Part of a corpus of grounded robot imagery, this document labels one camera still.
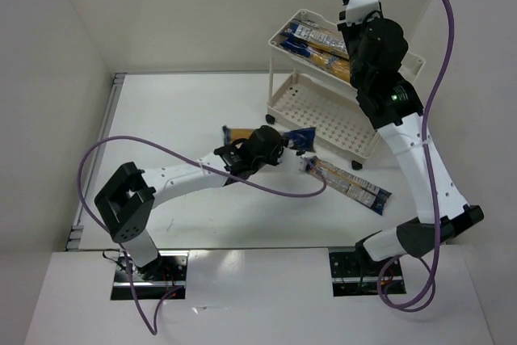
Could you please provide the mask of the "spaghetti bag blue yellow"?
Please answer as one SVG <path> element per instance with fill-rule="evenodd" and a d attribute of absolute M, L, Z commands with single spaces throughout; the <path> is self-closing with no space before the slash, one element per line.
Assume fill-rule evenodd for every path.
<path fill-rule="evenodd" d="M 252 128 L 230 128 L 226 125 L 222 127 L 223 142 L 225 145 L 234 143 L 240 139 L 250 138 Z M 299 128 L 290 131 L 280 131 L 284 147 L 297 152 L 314 152 L 314 142 L 316 138 L 316 128 Z"/>
<path fill-rule="evenodd" d="M 306 61 L 326 71 L 328 74 L 332 74 L 344 82 L 350 81 L 351 74 L 348 60 L 314 48 L 309 44 L 295 41 L 292 38 L 284 39 L 280 42 L 280 46 L 290 53 L 296 54 L 298 57 L 303 57 Z"/>

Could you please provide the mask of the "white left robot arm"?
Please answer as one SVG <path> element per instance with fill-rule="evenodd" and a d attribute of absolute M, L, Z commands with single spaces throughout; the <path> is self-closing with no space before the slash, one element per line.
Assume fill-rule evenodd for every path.
<path fill-rule="evenodd" d="M 165 264 L 146 230 L 151 211 L 176 197 L 247 180 L 265 165 L 276 166 L 284 140 L 263 125 L 249 138 L 215 149 L 192 164 L 141 169 L 121 165 L 95 197 L 95 206 L 113 242 L 127 252 L 140 276 L 156 280 Z"/>

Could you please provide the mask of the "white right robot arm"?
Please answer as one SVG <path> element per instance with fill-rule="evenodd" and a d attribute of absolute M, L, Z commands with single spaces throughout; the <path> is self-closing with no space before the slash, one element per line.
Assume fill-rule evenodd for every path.
<path fill-rule="evenodd" d="M 370 16 L 357 24 L 340 23 L 338 30 L 347 47 L 359 107 L 397 159 L 417 213 L 410 221 L 359 241 L 356 251 L 372 263 L 398 255 L 421 258 L 483 221 L 484 213 L 461 195 L 422 127 L 422 102 L 399 72 L 408 50 L 401 26 Z"/>

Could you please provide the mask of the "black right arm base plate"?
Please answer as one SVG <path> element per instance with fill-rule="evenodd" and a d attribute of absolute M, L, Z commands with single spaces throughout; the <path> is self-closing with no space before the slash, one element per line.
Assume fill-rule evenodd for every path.
<path fill-rule="evenodd" d="M 352 247 L 330 248 L 328 250 L 332 291 L 334 297 L 376 296 L 376 282 L 384 263 L 363 269 Z M 381 287 L 388 288 L 388 294 L 406 294 L 401 264 L 395 261 L 382 277 Z"/>

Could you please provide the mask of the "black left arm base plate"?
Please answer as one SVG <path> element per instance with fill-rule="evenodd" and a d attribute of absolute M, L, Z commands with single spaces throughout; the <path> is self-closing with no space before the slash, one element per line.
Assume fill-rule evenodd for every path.
<path fill-rule="evenodd" d="M 103 255 L 106 259 L 116 263 L 110 299 L 112 301 L 132 300 L 124 255 L 119 253 L 117 259 L 114 256 L 106 256 L 105 253 Z M 143 301 L 159 301 L 170 292 L 169 299 L 184 299 L 189 252 L 186 250 L 161 250 L 160 255 L 162 263 L 148 275 L 144 275 L 132 260 L 128 259 L 132 265 L 132 282 L 137 298 Z"/>

